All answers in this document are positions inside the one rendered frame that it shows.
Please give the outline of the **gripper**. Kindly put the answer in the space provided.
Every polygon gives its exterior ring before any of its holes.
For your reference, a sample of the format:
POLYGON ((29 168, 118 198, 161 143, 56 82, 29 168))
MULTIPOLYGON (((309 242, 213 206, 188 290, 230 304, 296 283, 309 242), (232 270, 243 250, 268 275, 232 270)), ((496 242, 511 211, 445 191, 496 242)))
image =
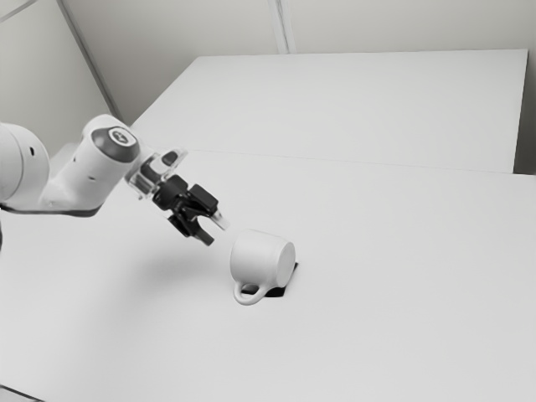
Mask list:
POLYGON ((201 227, 198 217, 189 218, 179 211, 192 209, 197 215, 209 217, 222 230, 230 227, 230 222, 218 211, 218 199, 198 184, 189 187, 177 174, 157 185, 152 201, 161 210, 174 212, 167 220, 184 237, 195 238, 207 246, 213 244, 214 238, 201 227))

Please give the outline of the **white mug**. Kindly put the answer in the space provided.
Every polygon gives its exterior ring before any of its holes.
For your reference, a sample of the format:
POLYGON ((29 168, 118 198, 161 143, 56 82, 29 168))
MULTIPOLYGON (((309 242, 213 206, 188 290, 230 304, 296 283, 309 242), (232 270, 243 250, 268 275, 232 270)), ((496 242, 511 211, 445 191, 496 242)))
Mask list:
POLYGON ((243 306, 259 302, 274 288, 286 288, 295 270, 296 247, 278 235, 242 231, 230 252, 234 299, 243 306))

